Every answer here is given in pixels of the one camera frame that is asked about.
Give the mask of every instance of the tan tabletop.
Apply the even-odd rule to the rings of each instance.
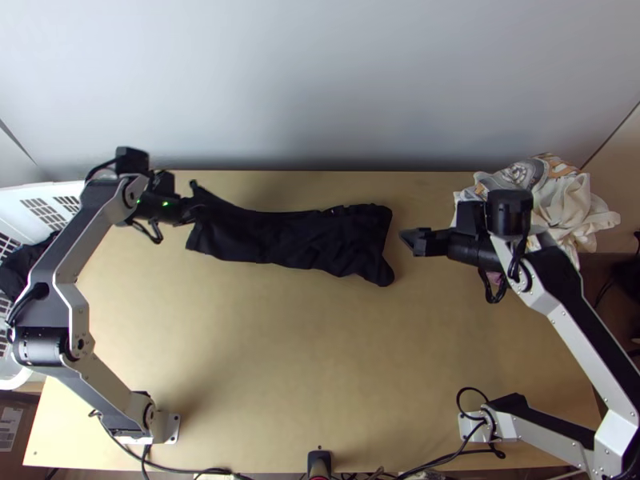
[[[178,172],[245,208],[284,211],[375,202],[394,212],[387,288],[316,270],[221,262],[185,250],[189,226],[152,245],[113,228],[78,281],[96,353],[132,390],[182,414],[167,466],[302,472],[332,450],[337,471],[406,470],[460,445],[455,395],[519,392],[534,408],[598,424],[590,384],[548,321],[513,292],[485,302],[475,268],[413,258],[398,231],[446,228],[468,173]],[[471,395],[469,408],[479,405]],[[25,464],[136,470],[90,407],[46,382]],[[506,460],[461,457],[447,467],[551,466],[525,444]]]

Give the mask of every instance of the black garment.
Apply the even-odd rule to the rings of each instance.
[[[379,286],[394,280],[382,257],[391,210],[380,205],[335,206],[320,211],[245,210],[191,183],[194,229],[188,250],[234,262],[276,263],[319,269],[336,277],[358,274]]]
[[[15,302],[20,296],[26,287],[31,267],[45,253],[57,235],[58,232],[53,232],[47,240],[36,245],[23,245],[5,257],[0,265],[0,290],[9,300]]]

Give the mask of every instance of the white cloth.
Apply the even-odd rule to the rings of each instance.
[[[576,268],[580,268],[578,250],[596,251],[595,232],[620,223],[620,214],[610,211],[599,196],[591,193],[589,174],[552,154],[513,163],[495,174],[476,172],[474,180],[474,186],[454,192],[456,205],[486,200],[490,190],[531,190],[534,195],[531,223],[547,227]],[[529,247],[540,247],[535,237],[529,237]]]

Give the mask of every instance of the crumpled fabric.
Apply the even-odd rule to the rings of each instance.
[[[258,212],[243,209],[191,183],[186,248],[232,262],[275,263],[356,274],[378,286],[394,281],[382,253],[391,218],[385,206],[335,206],[328,210]]]
[[[494,174],[476,172],[474,180],[475,185],[454,192],[456,205],[485,201],[491,190],[530,190],[534,195],[531,223],[547,228],[577,269],[579,251],[596,251],[595,233],[620,224],[620,214],[591,193],[590,175],[549,153],[513,163]],[[538,240],[529,237],[528,247],[540,248]]]
[[[26,287],[31,268],[55,240],[59,232],[36,245],[23,245],[8,254],[0,265],[0,292],[15,302]]]

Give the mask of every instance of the label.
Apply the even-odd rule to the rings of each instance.
[[[0,418],[0,452],[11,452],[18,432],[22,409],[6,406]]]

